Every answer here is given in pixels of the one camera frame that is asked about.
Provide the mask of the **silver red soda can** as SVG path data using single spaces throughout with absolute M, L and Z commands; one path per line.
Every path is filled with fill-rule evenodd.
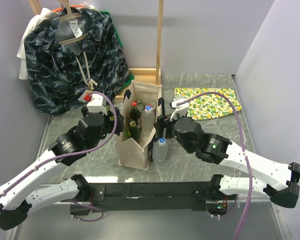
M 155 104 L 155 103 L 150 102 L 148 105 L 151 106 L 151 108 L 152 108 L 152 110 L 153 110 L 154 112 L 156 111 L 156 104 Z

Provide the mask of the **clear soda water bottle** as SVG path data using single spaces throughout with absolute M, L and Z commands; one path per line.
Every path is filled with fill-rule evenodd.
M 141 99 L 137 100 L 137 108 L 142 113 L 145 109 L 145 105 Z

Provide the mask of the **dark cola glass bottle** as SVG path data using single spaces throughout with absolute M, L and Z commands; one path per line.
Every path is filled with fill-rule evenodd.
M 142 122 L 141 112 L 138 109 L 138 103 L 136 101 L 132 101 L 131 103 L 131 111 L 129 113 L 129 117 L 131 121 L 135 121 L 136 125 L 140 125 Z

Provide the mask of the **beige canvas tote bag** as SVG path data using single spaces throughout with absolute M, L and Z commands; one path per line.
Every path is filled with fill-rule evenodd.
M 131 103 L 138 99 L 146 104 L 154 103 L 156 105 L 155 116 L 161 115 L 164 111 L 161 85 L 133 81 L 124 94 L 121 112 L 124 116 L 124 131 L 116 137 L 115 148 L 119 155 L 118 164 L 120 166 L 148 170 L 150 164 L 149 154 L 156 134 L 155 128 L 152 126 L 150 131 L 145 134 L 142 133 L 138 142 L 128 137 Z

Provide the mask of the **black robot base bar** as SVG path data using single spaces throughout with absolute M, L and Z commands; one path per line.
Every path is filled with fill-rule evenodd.
M 205 211 L 207 202 L 234 200 L 208 181 L 194 182 L 130 182 L 91 183 L 89 191 L 72 198 L 92 202 L 94 207 L 108 211 L 177 210 Z

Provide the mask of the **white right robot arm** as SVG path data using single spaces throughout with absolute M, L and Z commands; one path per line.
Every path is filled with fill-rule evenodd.
M 299 199 L 300 164 L 279 163 L 242 148 L 218 134 L 204 132 L 189 117 L 159 116 L 154 123 L 156 136 L 174 138 L 190 154 L 211 164 L 230 167 L 248 177 L 212 177 L 209 194 L 215 199 L 231 195 L 267 195 L 270 201 L 284 208 L 295 208 Z

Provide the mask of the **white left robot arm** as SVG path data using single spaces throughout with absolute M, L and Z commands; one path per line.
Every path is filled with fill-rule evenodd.
M 100 140 L 109 141 L 123 131 L 124 117 L 117 107 L 107 106 L 105 112 L 98 113 L 85 108 L 83 112 L 76 126 L 53 141 L 23 172 L 0 186 L 0 229 L 12 229 L 35 211 L 56 202 L 84 201 L 90 196 L 90 185 L 81 174 L 38 189 L 56 172 L 98 149 Z

